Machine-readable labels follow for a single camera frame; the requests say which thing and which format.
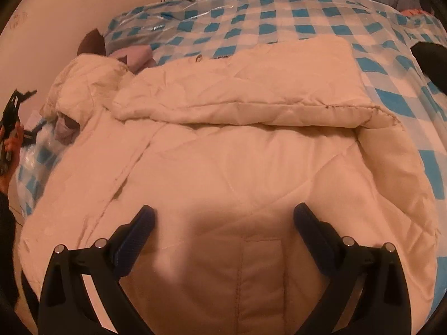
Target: beige wall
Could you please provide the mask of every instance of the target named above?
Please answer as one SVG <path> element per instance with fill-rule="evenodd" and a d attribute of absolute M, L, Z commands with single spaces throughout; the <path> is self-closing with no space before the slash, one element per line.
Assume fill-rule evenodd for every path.
<path fill-rule="evenodd" d="M 37 89 L 21 107 L 20 117 L 26 122 L 88 31 L 104 32 L 115 15 L 158 1 L 23 0 L 0 35 L 0 113 L 14 89 Z M 12 185 L 10 203 L 20 210 L 15 192 Z"/>

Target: black object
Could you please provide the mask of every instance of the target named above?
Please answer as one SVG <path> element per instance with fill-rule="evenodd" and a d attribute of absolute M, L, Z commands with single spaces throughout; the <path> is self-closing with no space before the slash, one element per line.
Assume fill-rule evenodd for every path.
<path fill-rule="evenodd" d="M 411 52 L 424 74 L 447 94 L 447 48 L 435 43 L 418 42 Z"/>
<path fill-rule="evenodd" d="M 359 246 L 351 237 L 340 238 L 304 203 L 294 210 L 294 223 L 300 233 L 308 234 L 305 243 L 319 267 L 332 273 L 323 297 L 296 335 L 411 334 L 410 298 L 394 245 L 369 248 Z M 110 334 L 95 315 L 81 274 L 91 275 L 119 335 L 153 335 L 122 291 L 117 273 L 129 273 L 129 263 L 135 262 L 145 242 L 142 239 L 147 239 L 154 225 L 155 212 L 144 206 L 132 223 L 119 227 L 109 241 L 98 239 L 90 248 L 81 250 L 57 246 L 43 283 L 39 335 Z M 117 271 L 119 257 L 128 262 L 125 271 Z M 366 281 L 352 320 L 347 327 L 333 332 L 363 273 Z"/>
<path fill-rule="evenodd" d="M 17 89 L 12 94 L 11 98 L 6 104 L 3 111 L 3 117 L 0 122 L 0 127 L 4 127 L 3 139 L 0 142 L 0 175 L 5 174 L 9 169 L 9 164 L 11 162 L 12 153 L 5 152 L 3 149 L 5 139 L 9 138 L 12 134 L 15 134 L 14 130 L 16 127 L 16 122 L 19 121 L 19 108 L 22 102 L 25 102 L 28 98 L 32 97 L 37 93 L 37 90 L 32 92 L 20 93 Z M 22 146 L 29 146 L 36 143 L 37 133 L 41 130 L 45 123 L 38 125 L 32 131 L 24 131 L 23 144 Z"/>

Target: bed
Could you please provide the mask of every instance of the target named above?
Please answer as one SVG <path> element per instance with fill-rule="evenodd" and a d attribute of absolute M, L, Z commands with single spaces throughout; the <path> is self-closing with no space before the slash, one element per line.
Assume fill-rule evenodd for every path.
<path fill-rule="evenodd" d="M 180 0 L 121 14 L 111 21 L 105 38 L 108 53 L 150 44 L 162 66 L 185 57 L 192 61 L 225 58 L 259 43 L 329 35 L 349 42 L 370 100 L 399 118 L 424 164 L 440 232 L 433 313 L 447 288 L 447 238 L 443 236 L 447 117 L 443 94 L 424 77 L 410 47 L 418 41 L 447 46 L 446 32 L 437 19 L 408 18 L 370 0 Z M 51 171 L 56 157 L 51 151 L 41 157 L 51 158 L 50 165 L 43 162 Z M 19 170 L 19 185 L 33 190 L 37 181 L 26 175 L 24 167 Z"/>

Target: metal pin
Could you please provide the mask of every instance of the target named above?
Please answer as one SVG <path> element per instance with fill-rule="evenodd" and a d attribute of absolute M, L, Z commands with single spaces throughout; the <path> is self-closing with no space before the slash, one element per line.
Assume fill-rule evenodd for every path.
<path fill-rule="evenodd" d="M 343 244 L 348 247 L 352 247 L 355 244 L 355 240 L 352 237 L 343 237 L 341 240 L 343 241 Z"/>
<path fill-rule="evenodd" d="M 394 246 L 394 244 L 388 242 L 388 243 L 385 243 L 385 249 L 388 252 L 392 253 L 392 252 L 394 252 L 396 250 L 396 247 Z"/>
<path fill-rule="evenodd" d="M 95 247 L 101 249 L 101 248 L 104 248 L 106 246 L 106 244 L 107 244 L 107 239 L 100 238 L 95 242 Z"/>
<path fill-rule="evenodd" d="M 54 252 L 56 254 L 61 254 L 64 250 L 65 250 L 65 246 L 63 244 L 60 244 L 54 248 Z"/>

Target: brown fabric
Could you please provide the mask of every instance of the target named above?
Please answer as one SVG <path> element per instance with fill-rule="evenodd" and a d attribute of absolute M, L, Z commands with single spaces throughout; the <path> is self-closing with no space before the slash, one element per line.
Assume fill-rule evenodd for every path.
<path fill-rule="evenodd" d="M 78 48 L 78 56 L 84 53 L 106 56 L 106 42 L 98 29 L 89 32 Z"/>

